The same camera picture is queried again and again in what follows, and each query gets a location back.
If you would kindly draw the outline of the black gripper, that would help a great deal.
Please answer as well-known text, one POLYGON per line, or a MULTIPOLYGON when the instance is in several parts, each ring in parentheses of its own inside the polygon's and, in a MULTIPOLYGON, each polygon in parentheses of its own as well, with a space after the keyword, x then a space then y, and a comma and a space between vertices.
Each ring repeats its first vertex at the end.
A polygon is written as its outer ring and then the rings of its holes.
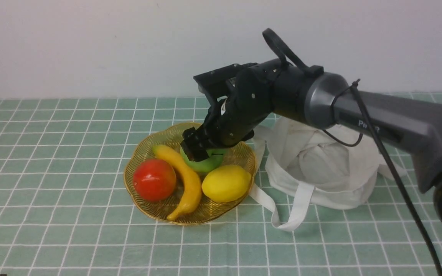
POLYGON ((267 61, 237 74, 234 91, 211 106, 202 129, 183 131, 181 147, 190 161, 204 161, 207 150, 227 149, 253 136, 253 129, 274 109, 271 87, 280 66, 279 61, 267 61))

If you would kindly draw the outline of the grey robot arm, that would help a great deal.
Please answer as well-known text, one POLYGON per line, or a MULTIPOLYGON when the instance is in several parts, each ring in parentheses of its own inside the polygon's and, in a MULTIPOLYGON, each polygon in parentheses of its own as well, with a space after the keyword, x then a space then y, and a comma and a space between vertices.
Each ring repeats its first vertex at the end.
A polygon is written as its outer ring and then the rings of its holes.
MULTIPOLYGON (((340 124, 371 135, 347 81, 320 66, 302 70, 273 59, 232 64, 194 80, 211 107, 198 129, 183 133, 181 147, 193 161, 207 159, 207 149, 249 140, 272 112, 317 129, 340 124)), ((435 188, 433 202, 442 222, 442 104, 359 94, 382 142, 411 155, 419 191, 435 188)))

